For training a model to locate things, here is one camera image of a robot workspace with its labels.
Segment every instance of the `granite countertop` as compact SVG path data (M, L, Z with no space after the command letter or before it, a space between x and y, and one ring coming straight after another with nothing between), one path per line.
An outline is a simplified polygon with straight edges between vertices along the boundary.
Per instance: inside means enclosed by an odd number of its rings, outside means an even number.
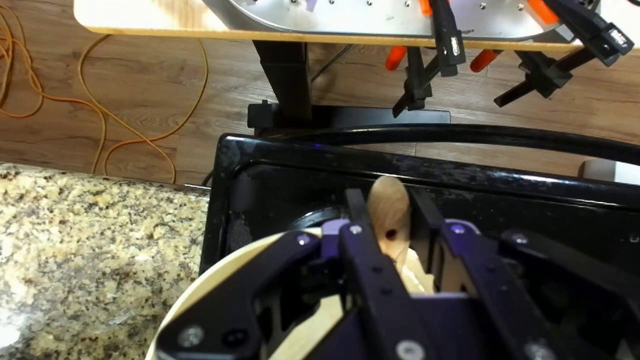
M0 358L144 358L197 276L207 193L0 166Z

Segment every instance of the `metal plate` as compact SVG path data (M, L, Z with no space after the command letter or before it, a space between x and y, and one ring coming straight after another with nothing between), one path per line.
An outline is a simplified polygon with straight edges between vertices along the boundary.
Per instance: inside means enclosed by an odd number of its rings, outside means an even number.
M254 21L288 32L429 36L418 0L230 0ZM542 26L525 0L449 0L465 38L523 39Z

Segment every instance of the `electrical cord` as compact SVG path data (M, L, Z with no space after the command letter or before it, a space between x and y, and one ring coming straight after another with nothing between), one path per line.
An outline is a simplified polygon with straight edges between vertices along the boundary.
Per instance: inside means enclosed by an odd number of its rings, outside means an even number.
M165 139L165 137L174 136L175 132L180 132L188 123L188 119L194 115L195 108L199 105L199 102L203 97L203 89L207 85L209 70L207 70L206 47L203 47L201 42L197 42L199 49L201 49L201 85L197 89L197 95L195 95L191 108L178 121L178 126L174 126L165 133L149 137L149 136L144 136L137 127L130 126L121 115L114 113L107 105L97 102L95 95L90 92L90 87L86 83L83 68L86 68L86 62L88 62L88 55L92 54L94 47L97 47L110 36L99 36L97 39L94 39L81 51L81 55L78 59L78 77L79 77L83 93L88 95L88 99L83 99L83 97L72 97L72 95L53 95L53 93L47 93L44 89L41 79L38 75L38 70L33 68L31 54L29 54L29 49L26 45L23 26L21 26L20 18L15 15L15 12L12 7L7 7L7 5L0 5L0 32L2 32L0 33L0 62L4 62L2 85L0 85L0 115L9 118L9 119L23 119L23 118L35 115L41 110L44 99L83 105L83 108L92 110L99 118L99 143L97 143L94 160L92 160L92 173L97 171L102 155L103 155L102 173L107 175L107 164L110 164L114 151L118 151L118 149L121 149L126 145L147 143L149 148L154 148L165 160L165 164L169 167L169 182L175 183L175 164L171 162L171 158L161 148L155 145L155 141ZM27 110L6 110L6 99L9 97L9 85L12 85L12 75L14 75L17 57L23 62L23 72L26 72L29 87L35 92L35 102ZM116 145L106 149L107 119L114 119L116 123L120 123L127 132L132 132L136 137L118 141Z

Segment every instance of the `black machine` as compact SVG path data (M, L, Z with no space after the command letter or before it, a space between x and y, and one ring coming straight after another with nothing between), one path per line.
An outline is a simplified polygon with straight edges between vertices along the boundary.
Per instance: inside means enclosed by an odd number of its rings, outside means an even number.
M168 324L157 352L268 358L321 296L337 294L345 316L310 358L640 358L640 187L329 145L384 137L640 162L617 141L491 126L225 136L201 272L284 234ZM435 278L432 296L412 298L374 239L363 204L380 173L410 191L412 247Z

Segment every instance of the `orange wire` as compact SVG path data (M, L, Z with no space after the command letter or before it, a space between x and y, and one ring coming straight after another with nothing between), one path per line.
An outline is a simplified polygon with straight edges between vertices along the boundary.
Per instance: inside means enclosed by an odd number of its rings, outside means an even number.
M12 15L12 19L15 21L15 27L17 27L17 36L14 33L6 13ZM165 133L160 133L160 136L154 136L154 137L147 137L144 136L137 127L130 126L126 119L121 119L118 113L114 113L111 110L107 110L103 104L99 104L90 87L86 85L86 77L83 77L83 64L88 59L88 55L92 54L92 49L102 43L107 36L99 36L97 39L94 39L79 55L78 59L78 77L79 77L79 83L81 83L81 89L86 92L88 99L83 97L70 97L70 95L53 95L53 93L47 93L44 92L44 85L40 82L40 75L33 68L33 59L29 55L29 49L26 45L26 33L23 33L23 26L20 21L20 18L14 13L14 9L6 7L6 5L0 5L0 24L2 24L2 30L4 30L4 36L0 36L0 39L4 39L4 43L0 45L0 57L6 62L4 65L4 73L2 73L2 87L0 87L0 113L2 115L7 115L7 118L29 118L33 113L38 113L44 105L44 99L52 99L52 102L68 102L68 104L78 104L78 105L86 105L90 108L92 112L97 113L99 118L99 143L95 148L95 154L94 154L94 162L92 162L92 173L95 173L97 169L97 164L99 164L99 158L103 154L103 148L106 148L106 133L107 133L107 118L116 119L120 126L124 126L126 130L130 130L132 133L136 133L136 139L124 139L124 141L118 141L116 145L111 145L107 151L106 151L106 158L102 162L102 171L107 173L107 162L111 158L114 151L126 148L126 145L133 145L133 143L147 143L149 148L154 148L163 160L165 164L169 166L169 178L171 182L175 183L175 164L171 162L171 158L161 149L157 148L154 141L160 141L160 139L165 139L169 136L174 136L175 132L180 132L188 119L194 115L195 108L199 105L201 97L203 97L203 89L207 85L207 55L206 55L206 47L201 42L199 43L199 49L201 49L201 59L203 59L203 79L201 79L201 85L199 85L199 92L191 104L191 108L188 110L188 113L180 119L180 123L175 127L171 127L169 132ZM17 54L21 55L23 59L23 68L26 68L26 75L27 75L27 83L29 87L38 93L38 102L31 110L27 112L7 112L4 110L4 102L7 97L7 92L9 92L9 79L12 79L12 72L15 68L15 49Z

